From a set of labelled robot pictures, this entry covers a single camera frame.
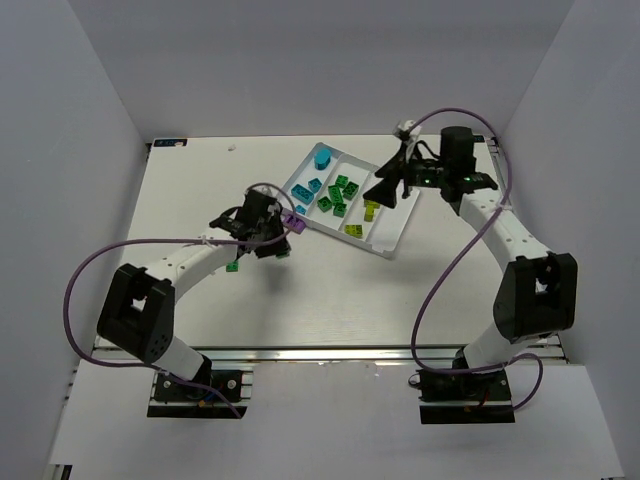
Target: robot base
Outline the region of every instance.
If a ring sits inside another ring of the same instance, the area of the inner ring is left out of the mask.
[[[211,386],[222,393],[231,403],[242,399],[242,370],[213,370]],[[147,409],[147,417],[155,418],[232,418],[236,416],[217,397],[201,404],[209,394],[203,390],[183,387],[170,381],[165,375],[158,374],[153,396]],[[236,406],[238,413],[244,416],[247,407]]]
[[[442,375],[419,370],[421,391],[420,423],[468,424],[515,423],[511,410],[511,390],[503,371]]]

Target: white tray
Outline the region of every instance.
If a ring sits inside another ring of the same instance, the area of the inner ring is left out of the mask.
[[[317,170],[314,164],[315,154],[325,148],[331,151],[331,162],[326,169]],[[307,228],[319,230],[356,247],[390,258],[396,250],[402,231],[409,220],[420,191],[414,188],[409,198],[402,199],[402,184],[400,184],[398,186],[398,205],[396,208],[390,209],[381,206],[376,210],[373,222],[365,222],[365,207],[362,194],[380,181],[373,175],[378,168],[376,165],[341,152],[329,145],[318,143],[296,171],[293,172],[293,175],[289,177],[283,189],[288,194],[291,193],[291,189],[296,184],[309,189],[309,180],[318,178],[322,182],[322,188],[318,193],[314,194],[314,199],[310,205],[305,205],[291,197],[296,206],[300,205],[307,210],[304,215],[298,213],[298,216],[304,219]],[[347,213],[344,218],[333,215],[333,209],[323,212],[316,205],[318,199],[329,196],[327,187],[335,183],[338,175],[345,175],[349,177],[349,181],[355,182],[360,186],[353,200],[344,199],[344,203],[347,205]],[[287,202],[282,201],[282,205],[286,208]],[[362,225],[362,239],[344,233],[345,225]]]

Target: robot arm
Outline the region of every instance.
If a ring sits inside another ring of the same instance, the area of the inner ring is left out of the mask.
[[[500,194],[464,194],[460,217],[476,231],[493,215]],[[536,240],[511,210],[503,211],[483,235],[503,273],[493,305],[494,322],[463,350],[461,368],[508,362],[531,343],[573,325],[577,265]]]
[[[143,267],[121,266],[115,273],[98,320],[98,334],[140,359],[184,380],[209,385],[211,360],[173,333],[176,302],[218,268],[242,255],[287,255],[282,206],[270,195],[249,190],[242,207],[227,210],[209,224],[203,237],[238,240],[249,246],[186,245]]]
[[[475,170],[475,138],[465,127],[441,132],[440,155],[424,159],[413,146],[417,132],[411,123],[394,131],[402,144],[376,172],[380,183],[363,197],[389,208],[396,205],[397,187],[403,198],[411,187],[438,188],[442,198],[476,231],[484,228],[500,202],[493,179]],[[494,322],[454,360],[454,368],[476,368],[508,362],[540,338],[573,325],[577,264],[570,254],[556,255],[536,240],[509,209],[483,235],[503,272],[493,305]]]

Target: cyan block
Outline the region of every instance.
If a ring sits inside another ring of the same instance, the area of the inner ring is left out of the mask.
[[[320,187],[322,187],[322,182],[319,178],[309,180],[309,190],[311,190],[313,193],[318,193],[320,191]]]
[[[329,166],[329,162],[331,162],[331,150],[328,148],[323,148],[318,153],[316,153],[313,158],[313,162],[316,166],[317,170],[324,170]]]
[[[313,201],[313,192],[307,190],[299,183],[291,189],[291,196],[300,200],[305,205],[309,205]]]

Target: white wall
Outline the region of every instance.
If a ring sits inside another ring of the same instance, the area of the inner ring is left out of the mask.
[[[86,255],[125,235],[145,152],[66,0],[2,6],[0,478],[32,480],[77,362],[62,329],[64,287]],[[111,260],[75,297],[85,346]]]
[[[640,478],[640,4],[578,0],[511,120],[516,208],[579,264],[563,342],[588,368],[628,478]]]
[[[502,130],[572,2],[70,0],[146,140],[388,133],[451,104]]]

